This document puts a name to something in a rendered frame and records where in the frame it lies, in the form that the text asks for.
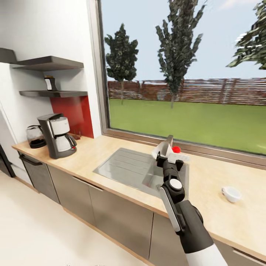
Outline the bottle of coffee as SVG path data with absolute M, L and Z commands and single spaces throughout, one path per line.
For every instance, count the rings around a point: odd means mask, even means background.
M 55 78 L 54 76 L 46 76 L 45 77 L 46 85 L 48 88 L 48 91 L 57 91 L 57 88 L 55 86 Z

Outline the paper coffee filter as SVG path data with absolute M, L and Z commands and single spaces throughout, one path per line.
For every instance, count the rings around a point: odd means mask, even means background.
M 168 142 L 163 141 L 161 142 L 156 148 L 154 148 L 151 153 L 153 157 L 156 159 L 158 152 L 160 151 L 160 156 L 169 158 L 169 153 L 174 152 L 171 146 L 169 145 Z

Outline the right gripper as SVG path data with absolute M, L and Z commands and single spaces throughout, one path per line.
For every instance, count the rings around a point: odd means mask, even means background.
M 170 162 L 168 161 L 168 158 L 160 156 L 160 151 L 158 152 L 158 155 L 157 155 L 156 161 L 157 161 L 157 166 L 163 168 L 163 173 L 164 173 L 164 171 L 165 171 L 166 169 L 168 169 L 168 168 L 172 168 L 172 169 L 174 169 L 176 172 L 178 172 L 178 171 L 180 171 L 180 169 L 181 169 L 181 167 L 182 167 L 182 165 L 183 165 L 183 162 L 180 161 L 180 160 L 176 160 L 176 163 L 175 163 L 175 164 L 170 163 Z

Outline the electric kettle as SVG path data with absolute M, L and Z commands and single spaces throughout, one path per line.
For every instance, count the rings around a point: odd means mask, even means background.
M 26 128 L 28 143 L 32 149 L 41 148 L 47 145 L 44 134 L 39 126 L 32 125 Z

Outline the coffee cup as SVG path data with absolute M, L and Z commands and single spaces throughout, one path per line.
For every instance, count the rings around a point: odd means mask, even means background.
M 230 202 L 237 202 L 242 198 L 242 194 L 233 187 L 222 187 L 221 192 Z

